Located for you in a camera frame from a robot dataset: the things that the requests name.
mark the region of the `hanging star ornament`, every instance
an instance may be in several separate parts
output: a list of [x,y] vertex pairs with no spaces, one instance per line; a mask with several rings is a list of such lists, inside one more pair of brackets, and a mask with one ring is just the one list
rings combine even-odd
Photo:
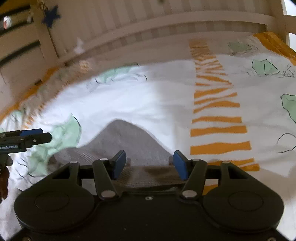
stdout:
[[58,5],[55,5],[52,10],[44,10],[45,17],[42,20],[42,23],[46,24],[49,28],[52,28],[52,24],[55,19],[61,18],[61,16],[57,13],[58,7]]

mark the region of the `orange striped pattern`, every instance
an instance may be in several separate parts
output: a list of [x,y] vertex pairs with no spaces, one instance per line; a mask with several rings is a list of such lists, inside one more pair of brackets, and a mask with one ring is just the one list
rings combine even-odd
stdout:
[[209,127],[203,129],[191,129],[190,136],[191,137],[199,137],[209,134],[217,134],[217,133],[247,133],[246,126],[230,126],[230,127]]
[[[193,40],[190,41],[190,50],[192,57],[194,58],[196,78],[198,81],[195,86],[197,90],[194,93],[194,105],[202,105],[199,108],[193,110],[194,114],[200,115],[200,112],[208,108],[240,108],[240,104],[233,98],[237,97],[237,93],[224,94],[226,90],[230,90],[233,84],[227,78],[227,74],[223,69],[223,66],[219,63],[215,55],[213,55],[205,42]],[[214,127],[208,128],[192,128],[190,131],[191,137],[199,137],[199,145],[192,145],[190,147],[190,154],[197,155],[219,155],[225,153],[231,153],[234,151],[250,151],[250,141],[241,141],[237,143],[227,142],[214,142],[204,145],[202,143],[202,137],[212,134],[233,134],[233,135],[245,135],[247,133],[247,127],[245,125],[234,126],[233,124],[242,124],[242,118],[240,116],[199,116],[192,120],[192,124],[199,125],[199,122],[213,122]],[[226,123],[229,126],[219,127],[219,123]],[[220,165],[222,161],[216,161],[209,163],[209,165]],[[258,171],[260,166],[255,163],[254,158],[246,160],[230,160],[231,163],[239,166],[244,171]],[[207,186],[204,189],[204,194],[217,185]]]

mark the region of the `gray garment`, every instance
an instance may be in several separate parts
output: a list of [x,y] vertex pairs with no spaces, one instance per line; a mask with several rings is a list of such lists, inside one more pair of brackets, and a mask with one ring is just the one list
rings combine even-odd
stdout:
[[125,150],[127,165],[116,185],[140,188],[183,183],[172,165],[172,155],[147,132],[123,120],[110,123],[86,146],[62,150],[54,157],[62,164],[79,161],[89,165],[100,158],[110,159],[119,150]]

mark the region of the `silver screw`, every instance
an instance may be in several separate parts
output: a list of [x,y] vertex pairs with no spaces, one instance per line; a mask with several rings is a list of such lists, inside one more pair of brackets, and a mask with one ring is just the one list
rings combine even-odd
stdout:
[[116,196],[116,193],[111,190],[105,190],[101,192],[103,198],[113,198]]
[[197,193],[193,190],[186,190],[186,191],[182,192],[182,195],[185,198],[194,198],[197,196]]
[[146,201],[152,201],[153,200],[153,197],[151,197],[151,196],[145,197],[145,200]]

